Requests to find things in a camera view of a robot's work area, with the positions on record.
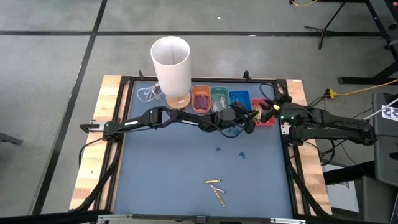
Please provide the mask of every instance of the wooden plank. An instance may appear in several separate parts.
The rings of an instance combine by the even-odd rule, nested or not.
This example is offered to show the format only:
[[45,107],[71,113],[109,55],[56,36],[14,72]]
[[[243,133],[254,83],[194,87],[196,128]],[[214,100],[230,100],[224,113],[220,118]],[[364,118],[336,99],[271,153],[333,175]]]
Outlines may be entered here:
[[[286,80],[286,82],[289,95],[292,97],[293,102],[306,106],[307,101],[305,99],[304,87],[301,80]],[[308,140],[308,142],[316,145],[315,140],[313,139]],[[321,205],[324,211],[331,214],[329,196],[328,192],[326,191],[325,180],[323,178],[322,167],[317,149],[309,144],[304,144],[303,146],[298,147],[298,151],[300,153],[304,181],[307,189],[310,191],[315,200]],[[304,214],[302,196],[300,189],[296,184],[295,193],[297,205],[299,205],[298,212],[300,214]]]
[[[112,120],[114,106],[119,91],[120,79],[120,75],[104,76],[94,110],[94,120]],[[89,133],[87,142],[99,139],[101,136],[102,133]],[[105,148],[106,142],[104,141],[98,141],[86,147],[70,202],[70,209],[79,206],[98,183],[100,179],[101,166],[104,160]]]

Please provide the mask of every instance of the plastic bin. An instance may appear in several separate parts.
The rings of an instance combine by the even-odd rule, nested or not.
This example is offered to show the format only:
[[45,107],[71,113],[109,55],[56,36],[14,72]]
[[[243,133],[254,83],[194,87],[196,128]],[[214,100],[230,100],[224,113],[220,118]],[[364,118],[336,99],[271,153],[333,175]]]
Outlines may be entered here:
[[207,113],[211,110],[209,86],[195,85],[192,87],[192,108],[196,113]]
[[256,123],[256,126],[272,126],[272,125],[276,124],[275,117],[272,117],[266,123],[260,122],[261,113],[262,113],[262,108],[260,106],[260,102],[266,103],[263,98],[255,98],[252,100],[253,109],[259,111],[257,116],[255,118],[253,118],[254,122]]
[[240,102],[246,110],[251,110],[251,101],[248,91],[231,91],[229,93],[229,103]]
[[211,88],[211,110],[213,112],[221,111],[229,108],[229,91],[225,87],[213,87]]

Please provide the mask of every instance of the green container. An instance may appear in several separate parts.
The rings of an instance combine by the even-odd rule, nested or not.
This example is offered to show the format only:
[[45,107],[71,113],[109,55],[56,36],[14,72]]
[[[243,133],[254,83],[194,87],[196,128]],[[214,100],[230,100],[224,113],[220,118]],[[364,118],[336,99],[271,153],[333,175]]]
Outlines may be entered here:
[[213,112],[221,111],[229,108],[229,91],[225,87],[213,87],[211,88],[211,101]]

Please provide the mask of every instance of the yellow cable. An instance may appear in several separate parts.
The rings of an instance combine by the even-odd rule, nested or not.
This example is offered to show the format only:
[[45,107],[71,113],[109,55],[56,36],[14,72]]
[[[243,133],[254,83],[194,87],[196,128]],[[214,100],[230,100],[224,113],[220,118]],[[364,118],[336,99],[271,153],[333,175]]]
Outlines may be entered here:
[[330,90],[330,95],[333,96],[333,98],[334,98],[334,96],[348,96],[348,95],[352,95],[352,94],[355,94],[355,93],[360,93],[362,91],[372,90],[374,88],[379,88],[379,87],[382,87],[382,86],[386,86],[386,85],[389,85],[389,84],[394,83],[394,82],[398,82],[398,79],[393,80],[391,82],[387,82],[387,83],[382,84],[382,85],[372,86],[372,87],[369,87],[369,88],[365,88],[365,89],[362,89],[362,90],[356,90],[356,91],[352,91],[352,92],[349,92],[349,93],[336,93],[336,92],[333,92],[333,90]]
[[314,1],[310,2],[310,3],[308,3],[308,4],[305,4],[305,5],[299,5],[299,4],[297,4],[296,2],[293,2],[293,1],[292,1],[292,3],[293,3],[293,5],[298,6],[298,7],[305,7],[305,6],[311,5],[312,3],[316,3],[317,1],[318,0],[314,0]]

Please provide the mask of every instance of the yellow crayon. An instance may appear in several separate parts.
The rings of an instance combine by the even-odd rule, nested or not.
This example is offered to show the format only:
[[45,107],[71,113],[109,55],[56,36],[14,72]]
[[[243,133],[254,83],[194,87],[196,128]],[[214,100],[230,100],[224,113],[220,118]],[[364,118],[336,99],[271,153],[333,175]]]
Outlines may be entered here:
[[222,180],[205,180],[203,181],[205,184],[211,184],[211,183],[218,183],[221,182]]
[[216,191],[215,189],[213,189],[213,191],[214,191],[214,194],[216,194],[218,200],[220,200],[221,205],[222,205],[223,207],[225,207],[225,204],[224,204],[223,199],[220,197],[220,195],[217,193],[217,191]]

